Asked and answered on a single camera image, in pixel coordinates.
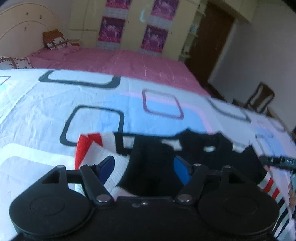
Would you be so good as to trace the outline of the person's left hand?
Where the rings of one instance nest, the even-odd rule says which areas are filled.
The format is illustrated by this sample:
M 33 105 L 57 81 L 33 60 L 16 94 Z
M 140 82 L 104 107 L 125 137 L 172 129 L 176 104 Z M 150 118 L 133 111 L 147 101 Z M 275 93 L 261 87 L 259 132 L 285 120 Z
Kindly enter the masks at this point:
M 292 138 L 295 143 L 295 141 L 296 141 L 296 127 L 292 131 Z M 292 190 L 295 191 L 295 170 L 292 171 L 290 180 L 291 180 Z

